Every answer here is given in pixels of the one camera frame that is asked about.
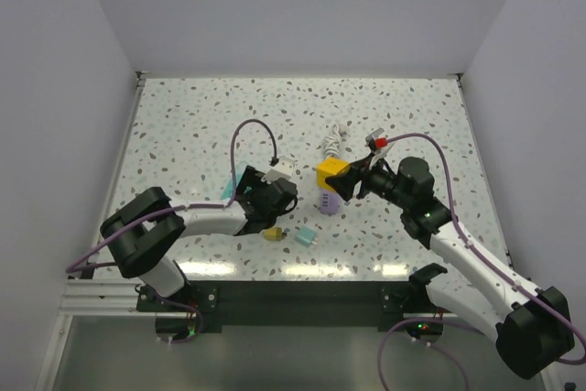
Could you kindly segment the yellow cube socket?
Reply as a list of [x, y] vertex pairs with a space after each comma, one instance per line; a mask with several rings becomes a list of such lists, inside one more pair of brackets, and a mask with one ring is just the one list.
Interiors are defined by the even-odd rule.
[[340, 174], [348, 165], [348, 162], [337, 157], [324, 158], [316, 168], [317, 186], [321, 190], [333, 191], [333, 188], [326, 183], [326, 178]]

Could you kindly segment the teal triangular socket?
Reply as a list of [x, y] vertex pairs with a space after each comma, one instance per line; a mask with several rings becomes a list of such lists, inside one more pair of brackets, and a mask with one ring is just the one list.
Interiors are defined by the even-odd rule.
[[[245, 172], [245, 169], [247, 167], [247, 163], [242, 161], [239, 162], [236, 166], [235, 166], [235, 181], [236, 184], [240, 183], [240, 180], [242, 179], [242, 176]], [[220, 196], [221, 200], [228, 200], [232, 197], [233, 194], [233, 189], [234, 189], [234, 184], [233, 184], [233, 178], [232, 176], [229, 176], [228, 182], [225, 185], [222, 194]]]

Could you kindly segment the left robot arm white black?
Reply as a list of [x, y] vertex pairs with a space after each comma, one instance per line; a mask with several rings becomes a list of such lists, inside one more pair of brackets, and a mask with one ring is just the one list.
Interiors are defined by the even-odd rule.
[[258, 234], [298, 203], [289, 178], [266, 179], [248, 166], [237, 183], [234, 201], [193, 202], [177, 207], [160, 187], [151, 187], [106, 219], [100, 233], [124, 278], [139, 278], [168, 310], [189, 302], [188, 280], [167, 257], [178, 239], [188, 236]]

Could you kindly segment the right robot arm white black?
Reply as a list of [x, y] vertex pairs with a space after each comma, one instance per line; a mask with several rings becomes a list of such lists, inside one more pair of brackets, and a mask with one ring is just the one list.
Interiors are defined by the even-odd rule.
[[449, 310], [487, 336], [504, 363], [529, 379], [560, 360], [575, 346], [570, 311], [556, 288], [540, 288], [490, 254], [434, 193], [428, 163], [407, 157], [397, 171], [384, 160], [366, 157], [325, 179], [345, 201], [373, 193], [401, 209], [408, 235], [453, 266], [471, 284], [457, 294], [439, 282], [422, 279], [407, 292], [420, 311], [434, 305]]

